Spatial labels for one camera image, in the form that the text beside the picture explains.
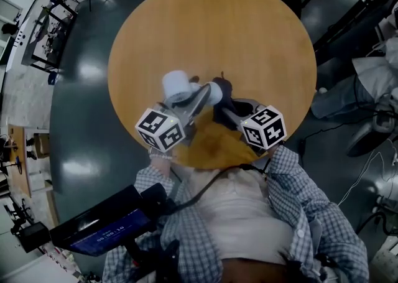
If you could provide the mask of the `person's right forearm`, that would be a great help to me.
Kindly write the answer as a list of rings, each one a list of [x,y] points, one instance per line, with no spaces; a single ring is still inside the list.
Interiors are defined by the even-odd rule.
[[[306,215],[315,216],[340,211],[300,166],[299,155],[296,152],[276,145],[269,149],[269,154],[271,177],[298,200]]]

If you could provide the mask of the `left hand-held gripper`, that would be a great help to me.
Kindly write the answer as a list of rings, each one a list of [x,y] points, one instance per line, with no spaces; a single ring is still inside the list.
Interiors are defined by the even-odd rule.
[[[157,103],[146,109],[135,129],[145,144],[161,152],[168,152],[181,142],[189,146],[197,130],[192,119],[200,114],[210,94],[211,86],[203,85],[183,102],[183,114]]]

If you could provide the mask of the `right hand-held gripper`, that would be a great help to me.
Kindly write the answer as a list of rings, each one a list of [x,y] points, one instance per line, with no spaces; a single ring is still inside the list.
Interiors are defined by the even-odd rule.
[[[221,109],[221,123],[231,131],[239,131],[250,147],[267,151],[283,141],[286,128],[282,113],[272,105],[264,106],[252,99],[235,98],[232,104],[237,111],[251,111],[240,117],[227,108]]]

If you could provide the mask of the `wooden side table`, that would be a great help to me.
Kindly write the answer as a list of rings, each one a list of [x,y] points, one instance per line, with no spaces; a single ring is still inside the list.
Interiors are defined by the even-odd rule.
[[[11,142],[10,174],[14,188],[19,190],[28,198],[32,196],[29,176],[27,173],[27,156],[25,147],[25,131],[22,126],[9,124],[7,126]]]

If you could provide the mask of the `black box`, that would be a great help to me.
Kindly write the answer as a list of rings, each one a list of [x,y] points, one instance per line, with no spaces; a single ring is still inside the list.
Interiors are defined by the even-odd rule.
[[[26,253],[51,241],[49,230],[42,222],[22,228],[17,238]]]

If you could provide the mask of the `black framed workbench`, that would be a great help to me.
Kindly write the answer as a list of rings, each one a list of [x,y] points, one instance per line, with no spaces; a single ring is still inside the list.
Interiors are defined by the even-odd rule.
[[[21,64],[45,72],[58,69],[76,18],[63,0],[35,0],[20,28]]]

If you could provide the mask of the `white console unit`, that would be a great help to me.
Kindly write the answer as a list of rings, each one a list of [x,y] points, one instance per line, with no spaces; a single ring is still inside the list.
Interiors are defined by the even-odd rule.
[[[36,28],[36,22],[40,11],[40,0],[34,0],[15,36],[7,61],[6,72],[17,70],[21,65],[30,64],[32,53],[28,52],[28,46],[34,42],[34,40],[32,40],[32,34]]]

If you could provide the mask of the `grey office chair base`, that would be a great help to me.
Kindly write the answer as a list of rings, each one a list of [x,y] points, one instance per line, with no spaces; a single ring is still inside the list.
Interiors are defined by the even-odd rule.
[[[391,134],[398,134],[398,119],[377,115],[353,135],[346,155],[348,157],[365,155],[379,147]]]

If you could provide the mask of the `cardboard box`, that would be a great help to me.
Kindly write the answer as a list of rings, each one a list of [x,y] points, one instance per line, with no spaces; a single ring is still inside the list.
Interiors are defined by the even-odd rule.
[[[35,153],[38,159],[44,159],[50,155],[50,138],[49,134],[34,134]]]

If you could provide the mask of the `person's left forearm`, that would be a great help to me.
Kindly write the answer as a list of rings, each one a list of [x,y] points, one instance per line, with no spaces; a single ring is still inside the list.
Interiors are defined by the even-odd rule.
[[[149,166],[138,171],[134,186],[141,193],[156,183],[163,186],[170,198],[178,203],[182,201],[182,179],[173,170],[171,160],[164,155],[150,157]]]

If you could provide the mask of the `person's torso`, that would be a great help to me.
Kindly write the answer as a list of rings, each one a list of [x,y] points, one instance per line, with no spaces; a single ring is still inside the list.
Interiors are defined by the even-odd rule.
[[[255,171],[195,171],[182,203],[137,239],[149,251],[178,241],[183,283],[368,283],[368,257],[342,211],[305,214],[298,200]]]

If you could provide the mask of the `black monitor with blue screen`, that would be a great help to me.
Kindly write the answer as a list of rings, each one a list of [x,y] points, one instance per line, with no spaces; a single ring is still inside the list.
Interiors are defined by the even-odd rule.
[[[139,193],[130,185],[49,231],[54,246],[100,256],[156,229],[167,207],[165,188],[156,183]]]

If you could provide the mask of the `dark cloth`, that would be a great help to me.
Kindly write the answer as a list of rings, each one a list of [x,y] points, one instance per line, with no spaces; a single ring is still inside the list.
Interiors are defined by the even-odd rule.
[[[223,77],[215,77],[213,82],[216,83],[220,88],[223,97],[221,101],[213,107],[213,121],[221,124],[231,131],[237,131],[238,125],[223,111],[227,109],[238,117],[248,116],[252,111],[252,106],[247,102],[236,101],[232,99],[233,87],[230,81]]]

